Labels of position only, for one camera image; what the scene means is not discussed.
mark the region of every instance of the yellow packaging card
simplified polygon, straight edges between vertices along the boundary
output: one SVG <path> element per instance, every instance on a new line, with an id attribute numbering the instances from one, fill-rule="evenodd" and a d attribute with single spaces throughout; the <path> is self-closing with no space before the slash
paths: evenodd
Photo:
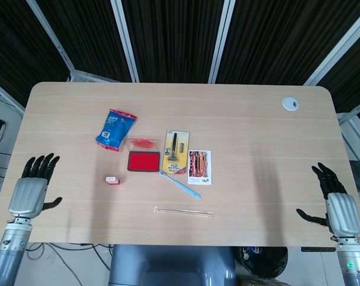
<path id="1" fill-rule="evenodd" d="M 161 169 L 168 174 L 185 173 L 188 147 L 189 132 L 168 130 Z"/>

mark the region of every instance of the red ink pad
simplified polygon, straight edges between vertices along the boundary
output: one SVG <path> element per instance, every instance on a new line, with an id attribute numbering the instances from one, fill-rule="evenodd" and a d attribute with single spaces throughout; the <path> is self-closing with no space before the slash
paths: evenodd
<path id="1" fill-rule="evenodd" d="M 130 151 L 128 157 L 128 171 L 158 172 L 160 166 L 160 152 Z"/>

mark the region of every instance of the transparent plastic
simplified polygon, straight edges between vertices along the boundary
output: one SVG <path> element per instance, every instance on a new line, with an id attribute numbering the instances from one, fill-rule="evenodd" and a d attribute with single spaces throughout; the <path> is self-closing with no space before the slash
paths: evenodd
<path id="1" fill-rule="evenodd" d="M 187 215 L 197 215 L 197 216 L 207 216 L 212 217 L 212 212 L 201 212 L 199 210 L 180 210 L 180 209 L 166 209 L 163 207 L 154 207 L 154 213 L 163 212 L 163 213 L 184 213 Z"/>
<path id="2" fill-rule="evenodd" d="M 134 152 L 159 152 L 158 139 L 131 138 L 127 139 L 128 149 Z"/>

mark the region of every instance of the black curtain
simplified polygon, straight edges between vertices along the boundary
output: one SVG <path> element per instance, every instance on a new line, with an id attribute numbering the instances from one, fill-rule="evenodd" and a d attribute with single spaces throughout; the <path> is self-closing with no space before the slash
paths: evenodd
<path id="1" fill-rule="evenodd" d="M 141 82 L 207 83 L 223 0 L 124 0 Z"/>
<path id="2" fill-rule="evenodd" d="M 360 104 L 360 38 L 318 83 L 332 95 L 337 113 Z"/>
<path id="3" fill-rule="evenodd" d="M 217 83 L 302 85 L 360 16 L 360 1 L 236 1 Z"/>
<path id="4" fill-rule="evenodd" d="M 110 0 L 37 0 L 75 69 L 131 82 Z"/>
<path id="5" fill-rule="evenodd" d="M 0 1 L 0 86 L 26 106 L 35 84 L 66 81 L 68 75 L 26 1 Z"/>

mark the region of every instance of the robotic hand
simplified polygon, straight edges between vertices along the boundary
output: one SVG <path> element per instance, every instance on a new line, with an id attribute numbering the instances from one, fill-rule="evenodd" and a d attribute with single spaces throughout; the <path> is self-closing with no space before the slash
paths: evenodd
<path id="1" fill-rule="evenodd" d="M 347 194 L 336 174 L 319 163 L 312 170 L 320 181 L 327 213 L 325 219 L 306 214 L 301 209 L 297 213 L 308 222 L 328 226 L 337 241 L 336 250 L 345 285 L 360 286 L 360 217 L 353 197 Z"/>
<path id="2" fill-rule="evenodd" d="M 15 219 L 8 222 L 0 242 L 0 286 L 14 285 L 32 232 L 31 219 L 62 201 L 58 197 L 51 203 L 44 203 L 50 178 L 60 159 L 59 156 L 53 156 L 51 153 L 37 160 L 34 157 L 29 159 L 15 185 L 9 205 L 9 211 Z"/>

